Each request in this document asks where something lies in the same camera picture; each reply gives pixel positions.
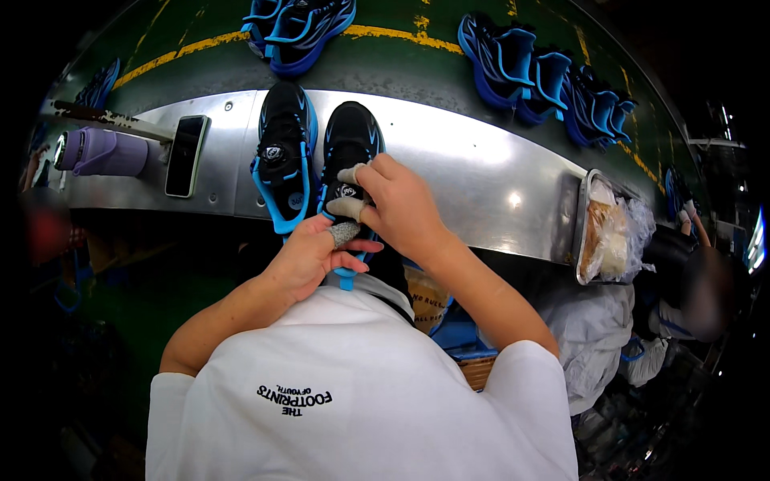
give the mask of yellow line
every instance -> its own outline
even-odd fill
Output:
[[[158,19],[158,17],[160,16],[161,12],[163,12],[163,9],[166,7],[166,5],[169,4],[169,2],[171,2],[171,0],[166,0],[165,2],[163,2],[163,5],[161,5],[160,10],[158,10],[158,13],[156,13],[155,16],[152,17],[152,20],[150,21],[149,26],[147,27],[147,30],[145,31],[144,35],[139,37],[139,41],[136,43],[136,48],[134,48],[134,53],[131,54],[131,56],[129,57],[129,60],[126,62],[126,67],[131,65],[131,61],[134,59],[134,55],[136,55],[136,53],[139,51],[139,46],[142,44],[142,42],[144,42],[145,37],[149,33],[149,30],[155,24],[155,20]]]
[[[577,41],[580,42],[580,50],[583,52],[583,58],[585,59],[585,65],[591,64],[591,57],[588,55],[588,47],[585,45],[585,34],[583,33],[583,29],[575,26],[575,31],[577,33]]]
[[[149,72],[150,70],[154,69],[159,65],[163,65],[164,63],[171,62],[175,58],[179,58],[189,53],[198,52],[199,50],[203,50],[205,48],[216,47],[217,45],[232,42],[233,40],[244,40],[248,37],[249,37],[248,32],[246,33],[231,32],[231,33],[226,33],[225,35],[218,35],[213,38],[207,38],[206,40],[201,40],[200,42],[191,43],[190,45],[185,45],[178,52],[176,51],[169,52],[165,55],[159,56],[154,60],[150,60],[144,65],[140,65],[139,67],[134,68],[131,72],[128,72],[123,77],[115,80],[115,84],[112,86],[112,90],[115,90],[118,87],[125,85],[126,82],[131,81],[142,74],[146,74],[147,72]]]
[[[401,38],[403,40],[408,40],[410,42],[414,42],[418,45],[422,45],[425,47],[443,48],[444,50],[448,50],[449,52],[456,53],[458,55],[463,55],[463,49],[460,48],[460,46],[456,43],[445,42],[444,40],[439,40],[438,38],[431,38],[428,36],[423,37],[423,36],[414,34],[412,32],[404,32],[402,30],[393,30],[391,28],[369,27],[366,25],[351,25],[350,27],[347,28],[345,32],[342,32],[342,35],[352,35],[353,40],[356,40],[357,38],[361,38],[361,37]]]
[[[449,52],[456,53],[458,55],[463,55],[463,49],[460,48],[460,46],[456,43],[445,42],[444,40],[439,40],[437,38],[430,38],[427,35],[422,36],[419,34],[414,34],[412,32],[403,32],[401,30],[393,30],[391,28],[369,27],[365,25],[351,25],[350,27],[347,28],[345,32],[342,33],[342,35],[352,35],[353,40],[356,40],[357,38],[361,38],[361,37],[401,38],[403,40],[408,40],[410,42],[414,42],[418,45],[422,45],[425,47],[442,48]],[[216,37],[213,37],[213,38],[207,38],[205,40],[201,40],[200,42],[191,43],[190,45],[185,45],[178,52],[174,51],[174,52],[169,52],[165,55],[161,55],[158,58],[155,58],[154,60],[150,60],[144,65],[140,65],[139,67],[134,68],[131,72],[124,74],[123,77],[120,77],[117,80],[115,80],[115,84],[112,86],[112,90],[115,90],[118,87],[125,85],[128,81],[131,81],[134,78],[149,72],[150,70],[154,69],[159,65],[163,65],[164,63],[170,62],[175,58],[179,58],[189,53],[198,52],[199,50],[203,50],[205,48],[216,47],[217,45],[221,45],[223,43],[229,43],[235,40],[246,40],[247,38],[249,38],[248,32],[246,33],[230,32],[224,35],[217,35]]]
[[[628,154],[628,156],[630,156],[634,160],[636,165],[638,165],[639,167],[641,167],[642,170],[644,170],[644,173],[647,174],[647,177],[649,177],[652,180],[652,182],[655,182],[656,184],[658,184],[658,189],[660,189],[661,192],[663,193],[663,196],[665,196],[666,195],[666,189],[663,188],[663,184],[661,184],[660,179],[658,178],[657,175],[655,175],[654,172],[652,172],[645,165],[644,162],[641,161],[641,159],[639,158],[639,155],[637,155],[636,153],[632,152],[631,149],[628,147],[628,145],[625,145],[622,141],[618,141],[618,145],[621,147],[623,152]]]

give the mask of left hand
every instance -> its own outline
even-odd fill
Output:
[[[294,302],[310,296],[332,269],[369,270],[365,263],[345,252],[346,249],[379,252],[384,247],[380,242],[353,239],[335,250],[334,238],[326,230],[331,225],[332,221],[321,214],[300,222],[263,273]]]

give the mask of forearm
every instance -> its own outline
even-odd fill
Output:
[[[470,314],[498,350],[535,341],[556,357],[556,339],[529,302],[480,261],[454,234],[420,265]]]
[[[275,322],[294,304],[291,296],[280,292],[276,285],[275,279],[262,274],[195,314],[169,340],[159,371],[196,376],[222,341]]]
[[[698,242],[701,243],[701,246],[711,247],[711,241],[708,240],[708,234],[706,233],[706,229],[703,227],[701,217],[698,214],[695,214],[692,216],[692,221],[695,224],[695,230],[698,232]]]

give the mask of blue sneaker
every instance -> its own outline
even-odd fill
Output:
[[[632,113],[636,106],[639,105],[639,102],[632,99],[628,92],[623,90],[613,90],[613,92],[618,96],[618,101],[612,108],[608,126],[615,136],[615,141],[625,140],[630,142],[631,138],[623,132],[623,123],[625,122],[626,115]]]
[[[326,210],[326,204],[340,197],[355,197],[363,199],[363,187],[341,182],[337,173],[349,169],[358,163],[367,163],[380,152],[385,152],[385,141],[377,120],[369,109],[358,102],[340,104],[329,118],[326,126],[326,141],[323,143],[323,171],[321,173],[320,202],[318,213],[324,214],[334,221],[334,224],[355,222],[350,217],[332,215]],[[375,239],[376,234],[366,225],[361,225],[357,237]],[[368,262],[372,254],[366,252],[351,252],[359,260]],[[345,267],[334,269],[342,278],[341,289],[353,288],[353,277],[356,271]]]
[[[246,43],[260,58],[270,58],[272,55],[272,49],[267,48],[265,37],[275,28],[278,12],[284,4],[286,0],[252,0],[249,16],[243,17],[245,23],[241,32],[249,33]]]
[[[572,142],[588,147],[614,140],[608,119],[618,100],[588,67],[568,68],[562,78],[561,101],[567,106],[564,125]]]
[[[534,27],[512,22],[500,27],[483,12],[460,20],[457,40],[474,64],[474,80],[481,98],[496,109],[510,109],[521,97],[529,99],[529,64]]]
[[[290,0],[265,37],[273,47],[270,69],[281,77],[307,72],[326,41],[344,32],[355,16],[356,0]]]
[[[516,116],[528,125],[540,125],[553,113],[557,120],[564,120],[567,104],[561,101],[562,79],[572,64],[572,52],[560,50],[556,45],[535,47],[530,64],[530,77],[535,79],[535,89],[529,99],[517,103]]]
[[[251,175],[284,239],[316,214],[319,181],[313,171],[318,120],[305,90],[278,82],[267,92],[259,116],[259,147]]]
[[[86,85],[78,92],[75,103],[87,105],[94,109],[103,109],[107,102],[107,95],[112,91],[115,80],[120,73],[120,58],[116,58],[107,68],[102,67]]]

